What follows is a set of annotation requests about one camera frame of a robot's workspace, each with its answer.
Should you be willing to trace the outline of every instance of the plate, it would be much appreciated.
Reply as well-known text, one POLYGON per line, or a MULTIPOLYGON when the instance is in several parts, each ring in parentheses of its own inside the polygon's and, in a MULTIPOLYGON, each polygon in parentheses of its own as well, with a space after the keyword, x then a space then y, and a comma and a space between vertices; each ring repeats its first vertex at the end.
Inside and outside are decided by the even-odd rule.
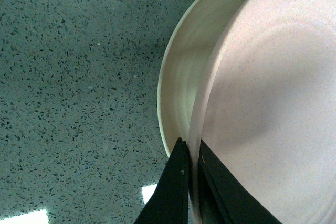
POLYGON ((336 0, 247 0, 193 107, 199 141, 283 224, 336 223, 336 0))

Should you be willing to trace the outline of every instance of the white bowl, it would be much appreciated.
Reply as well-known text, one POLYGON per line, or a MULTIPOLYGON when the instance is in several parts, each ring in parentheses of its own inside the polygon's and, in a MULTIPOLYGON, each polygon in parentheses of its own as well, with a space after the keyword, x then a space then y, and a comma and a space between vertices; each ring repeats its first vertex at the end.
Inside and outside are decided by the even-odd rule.
POLYGON ((200 139, 283 224, 336 223, 336 0, 247 0, 223 32, 192 114, 200 139))
POLYGON ((176 140, 188 140, 192 109, 210 54, 245 0, 196 0, 167 45, 158 85, 159 126, 169 156, 176 140))

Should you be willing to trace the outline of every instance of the terrazzo surface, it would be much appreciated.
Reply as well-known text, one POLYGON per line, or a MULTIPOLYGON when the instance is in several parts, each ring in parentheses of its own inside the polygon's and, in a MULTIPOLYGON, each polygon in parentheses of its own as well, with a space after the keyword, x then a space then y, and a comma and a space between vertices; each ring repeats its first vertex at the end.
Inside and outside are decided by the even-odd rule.
POLYGON ((156 91, 194 0, 0 0, 0 220, 133 223, 167 156, 156 91))

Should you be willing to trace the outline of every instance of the gray stone surface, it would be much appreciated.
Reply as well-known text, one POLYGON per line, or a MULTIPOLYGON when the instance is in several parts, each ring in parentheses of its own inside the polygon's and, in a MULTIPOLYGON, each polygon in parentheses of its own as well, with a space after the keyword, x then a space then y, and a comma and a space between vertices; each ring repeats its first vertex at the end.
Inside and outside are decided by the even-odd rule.
POLYGON ((0 0, 0 219, 133 223, 167 161, 165 47, 194 0, 0 0))

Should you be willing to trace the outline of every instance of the pink plate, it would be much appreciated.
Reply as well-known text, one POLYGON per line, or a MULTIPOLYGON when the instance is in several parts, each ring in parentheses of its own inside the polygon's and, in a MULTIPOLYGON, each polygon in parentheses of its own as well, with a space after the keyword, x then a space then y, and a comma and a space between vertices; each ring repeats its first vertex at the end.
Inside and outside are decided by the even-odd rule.
POLYGON ((194 182, 201 138, 283 224, 336 223, 336 0, 245 2, 196 95, 194 182))

